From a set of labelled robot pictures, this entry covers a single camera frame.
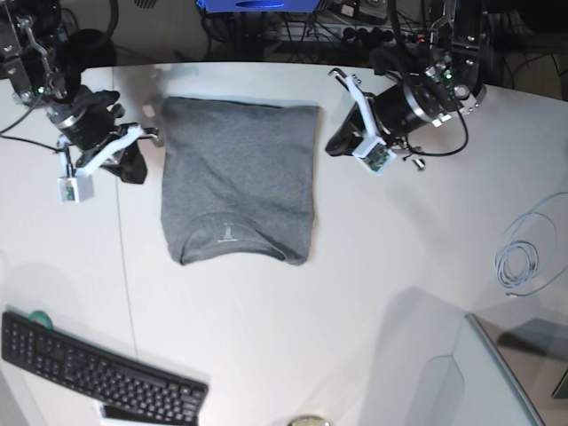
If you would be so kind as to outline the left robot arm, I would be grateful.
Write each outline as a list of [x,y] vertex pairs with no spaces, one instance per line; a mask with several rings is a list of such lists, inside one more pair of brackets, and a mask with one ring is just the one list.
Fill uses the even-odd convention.
[[332,157],[350,156],[366,170],[382,174],[398,157],[411,159],[419,170],[425,158],[461,153],[468,142],[444,152],[428,152],[410,144],[409,135],[426,125],[436,128],[462,121],[485,97],[479,77],[483,5],[479,1],[433,1],[424,7],[422,30],[415,41],[403,35],[397,4],[387,16],[393,39],[369,52],[375,74],[393,85],[380,94],[364,91],[356,75],[330,71],[354,102],[342,126],[327,142]]

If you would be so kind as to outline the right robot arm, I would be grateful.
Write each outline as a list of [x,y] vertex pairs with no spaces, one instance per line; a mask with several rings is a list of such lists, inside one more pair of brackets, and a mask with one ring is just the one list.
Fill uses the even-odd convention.
[[115,61],[119,17],[119,4],[112,1],[106,29],[70,32],[59,1],[1,3],[1,74],[28,114],[43,109],[59,131],[51,151],[63,169],[58,179],[63,202],[93,198],[97,170],[125,184],[144,184],[147,166],[138,142],[159,138],[156,128],[120,121],[118,91],[93,91],[82,82],[88,68]]

